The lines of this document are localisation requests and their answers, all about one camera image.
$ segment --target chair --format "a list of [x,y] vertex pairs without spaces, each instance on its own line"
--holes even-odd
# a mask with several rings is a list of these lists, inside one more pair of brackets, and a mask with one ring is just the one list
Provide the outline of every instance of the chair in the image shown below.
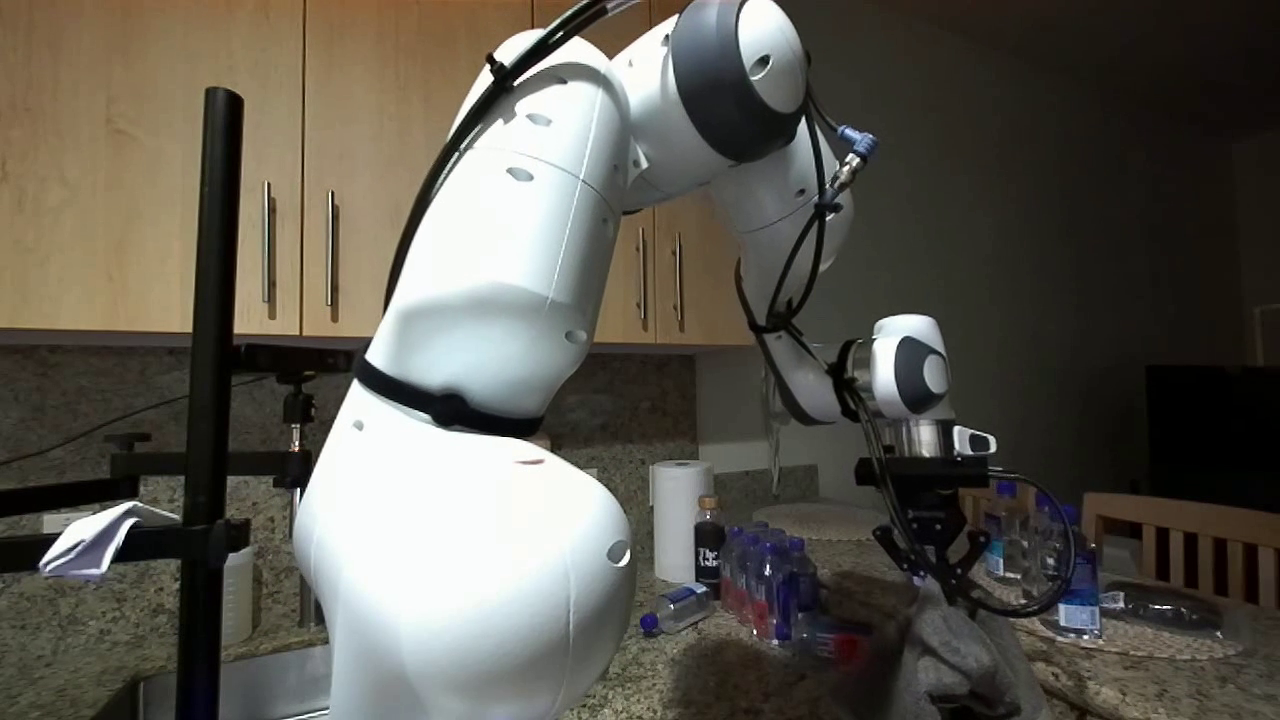
[[1094,550],[1104,550],[1109,536],[1135,539],[1144,579],[1277,612],[1277,514],[1167,498],[1083,494],[1083,536]]

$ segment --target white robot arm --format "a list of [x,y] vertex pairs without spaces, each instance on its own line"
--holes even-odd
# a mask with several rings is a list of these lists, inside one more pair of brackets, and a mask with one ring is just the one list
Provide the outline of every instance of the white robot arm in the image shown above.
[[791,332],[844,244],[863,158],[834,151],[814,116],[791,19],[773,0],[691,0],[612,62],[576,41],[621,9],[582,0],[498,46],[402,224],[297,515],[335,720],[558,715],[614,652],[628,515],[518,436],[587,356],[624,211],[712,193],[794,415],[839,422],[849,396],[913,415],[945,396],[933,332],[889,332],[871,394]]

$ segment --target paper towel roll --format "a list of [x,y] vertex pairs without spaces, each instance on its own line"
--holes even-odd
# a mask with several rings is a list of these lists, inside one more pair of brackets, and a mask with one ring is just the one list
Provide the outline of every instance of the paper towel roll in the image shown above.
[[224,563],[224,645],[242,645],[250,618],[250,550],[238,550]]
[[652,508],[652,575],[666,583],[691,583],[691,526],[698,498],[712,494],[712,470],[705,459],[649,465]]

